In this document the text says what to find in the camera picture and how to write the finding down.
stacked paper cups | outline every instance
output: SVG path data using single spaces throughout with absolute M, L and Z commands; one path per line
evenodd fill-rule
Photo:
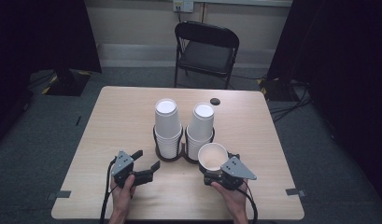
M 194 161 L 198 160 L 199 149 L 211 142 L 213 137 L 214 109 L 210 104 L 200 103 L 193 109 L 191 123 L 188 125 L 187 154 Z
M 162 157 L 173 159 L 178 154 L 182 126 L 176 102 L 172 99 L 158 101 L 155 109 L 156 143 Z

hand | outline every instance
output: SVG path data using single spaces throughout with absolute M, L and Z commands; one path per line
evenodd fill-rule
M 117 187 L 114 178 L 111 178 L 111 189 L 113 199 L 113 211 L 109 224 L 122 224 L 126 220 L 130 212 L 130 200 L 135 193 L 134 175 L 129 175 L 124 182 L 123 189 Z
M 226 208 L 233 217 L 234 224 L 244 224 L 248 223 L 247 212 L 246 212 L 246 196 L 237 190 L 228 190 L 224 188 L 221 184 L 217 182 L 211 183 L 211 187 L 216 189 L 221 195 L 226 203 Z M 240 189 L 247 192 L 247 186 L 243 183 Z

wall outlet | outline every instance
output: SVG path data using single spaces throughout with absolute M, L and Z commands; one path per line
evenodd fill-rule
M 192 1 L 173 1 L 173 11 L 181 12 L 193 12 L 193 2 Z
M 173 11 L 184 11 L 184 1 L 173 1 Z

table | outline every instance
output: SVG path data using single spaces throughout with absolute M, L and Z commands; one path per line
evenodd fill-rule
M 106 187 L 106 170 L 119 150 L 144 156 L 134 163 L 136 171 L 149 169 L 158 160 L 153 139 L 155 104 L 162 98 L 176 101 L 184 127 L 194 106 L 219 98 L 214 105 L 214 142 L 232 153 L 258 177 L 250 180 L 259 219 L 298 220 L 304 210 L 294 189 L 290 169 L 280 145 L 263 95 L 258 91 L 220 91 L 166 88 L 104 87 L 97 99 L 58 198 L 54 218 L 99 218 Z M 248 202 L 248 218 L 253 211 Z M 112 212 L 109 199 L 106 218 Z M 133 220 L 223 220 L 231 219 L 221 196 L 205 186 L 198 166 L 183 158 L 161 161 L 153 182 L 139 186 L 132 199 Z

black tape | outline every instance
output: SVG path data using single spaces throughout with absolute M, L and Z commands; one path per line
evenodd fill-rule
M 302 189 L 302 190 L 298 190 L 298 189 L 286 189 L 286 192 L 287 192 L 288 196 L 299 195 L 300 198 L 306 196 L 306 192 L 304 191 L 304 189 Z
M 55 200 L 56 198 L 69 198 L 70 195 L 70 190 L 59 190 L 55 193 L 50 193 L 46 200 Z

